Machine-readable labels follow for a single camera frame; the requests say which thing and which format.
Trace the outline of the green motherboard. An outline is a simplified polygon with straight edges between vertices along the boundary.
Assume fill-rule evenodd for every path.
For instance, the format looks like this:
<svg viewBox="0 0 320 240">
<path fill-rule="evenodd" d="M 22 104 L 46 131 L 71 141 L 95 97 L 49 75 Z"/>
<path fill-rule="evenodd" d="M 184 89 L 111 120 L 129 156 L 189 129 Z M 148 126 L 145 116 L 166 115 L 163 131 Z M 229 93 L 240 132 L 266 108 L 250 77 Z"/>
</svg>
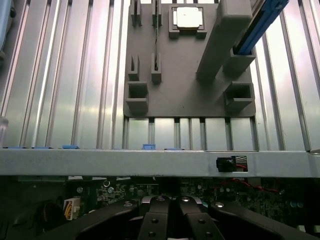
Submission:
<svg viewBox="0 0 320 240">
<path fill-rule="evenodd" d="M 159 193 L 161 177 L 84 177 L 66 184 L 66 196 L 80 198 L 79 214 L 121 200 L 138 203 Z M 227 201 L 280 222 L 305 210 L 303 184 L 280 178 L 179 178 L 181 196 L 194 196 L 205 207 Z"/>
</svg>

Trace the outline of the silver PC case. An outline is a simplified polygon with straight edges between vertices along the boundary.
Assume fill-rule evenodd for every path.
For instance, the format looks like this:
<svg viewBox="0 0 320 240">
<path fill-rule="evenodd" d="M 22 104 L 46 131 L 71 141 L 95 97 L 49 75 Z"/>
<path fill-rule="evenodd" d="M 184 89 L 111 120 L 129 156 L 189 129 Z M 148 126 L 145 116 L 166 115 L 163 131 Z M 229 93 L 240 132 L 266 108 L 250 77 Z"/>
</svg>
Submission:
<svg viewBox="0 0 320 240">
<path fill-rule="evenodd" d="M 236 171 L 219 172 L 219 157 L 235 156 Z M 63 208 L 69 181 L 89 178 L 247 178 L 303 184 L 303 214 L 284 222 L 320 240 L 320 154 L 306 151 L 169 151 L 0 149 L 0 240 L 34 240 L 72 220 Z M 167 240 L 193 240 L 176 199 L 170 199 Z"/>
</svg>

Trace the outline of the white power connector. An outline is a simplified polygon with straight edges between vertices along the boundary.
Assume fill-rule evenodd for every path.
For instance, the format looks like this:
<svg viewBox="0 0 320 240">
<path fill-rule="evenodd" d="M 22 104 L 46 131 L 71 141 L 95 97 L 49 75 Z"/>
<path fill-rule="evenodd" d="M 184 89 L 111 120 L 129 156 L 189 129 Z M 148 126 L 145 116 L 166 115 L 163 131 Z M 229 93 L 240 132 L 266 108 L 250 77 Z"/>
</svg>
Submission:
<svg viewBox="0 0 320 240">
<path fill-rule="evenodd" d="M 80 203 L 81 201 L 79 197 L 73 197 L 64 200 L 63 214 L 67 221 L 74 220 L 79 216 Z"/>
</svg>

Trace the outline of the grey plastic parts rack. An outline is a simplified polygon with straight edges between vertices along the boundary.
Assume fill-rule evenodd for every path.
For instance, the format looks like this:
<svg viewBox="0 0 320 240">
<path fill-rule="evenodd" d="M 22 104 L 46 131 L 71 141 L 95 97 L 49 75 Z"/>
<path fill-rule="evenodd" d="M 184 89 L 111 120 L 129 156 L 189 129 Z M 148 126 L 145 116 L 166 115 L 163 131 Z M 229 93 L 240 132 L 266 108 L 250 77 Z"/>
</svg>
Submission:
<svg viewBox="0 0 320 240">
<path fill-rule="evenodd" d="M 199 28 L 178 28 L 173 11 L 197 7 Z M 250 0 L 162 3 L 131 0 L 123 111 L 130 118 L 249 118 L 255 115 L 250 65 L 234 46 L 252 20 Z"/>
</svg>

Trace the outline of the hard disk with blue caddy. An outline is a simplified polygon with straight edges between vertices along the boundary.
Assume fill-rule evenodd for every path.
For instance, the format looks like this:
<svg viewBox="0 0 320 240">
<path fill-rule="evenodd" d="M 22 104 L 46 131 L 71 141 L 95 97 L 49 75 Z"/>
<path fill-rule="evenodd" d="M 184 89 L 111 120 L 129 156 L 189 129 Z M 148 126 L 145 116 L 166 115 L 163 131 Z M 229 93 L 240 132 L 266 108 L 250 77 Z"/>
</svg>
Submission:
<svg viewBox="0 0 320 240">
<path fill-rule="evenodd" d="M 290 0 L 250 0 L 252 20 L 235 44 L 236 55 L 250 55 L 258 40 L 276 20 Z"/>
</svg>

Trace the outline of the silver CPU chip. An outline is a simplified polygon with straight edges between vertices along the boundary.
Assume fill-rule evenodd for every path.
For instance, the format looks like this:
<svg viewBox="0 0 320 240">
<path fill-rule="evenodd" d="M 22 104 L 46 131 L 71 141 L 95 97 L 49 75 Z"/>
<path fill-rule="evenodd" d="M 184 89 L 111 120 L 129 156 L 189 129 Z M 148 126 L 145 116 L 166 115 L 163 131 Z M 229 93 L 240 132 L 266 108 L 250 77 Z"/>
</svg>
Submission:
<svg viewBox="0 0 320 240">
<path fill-rule="evenodd" d="M 203 12 L 198 7 L 177 7 L 173 24 L 180 29 L 198 29 L 203 25 Z"/>
</svg>

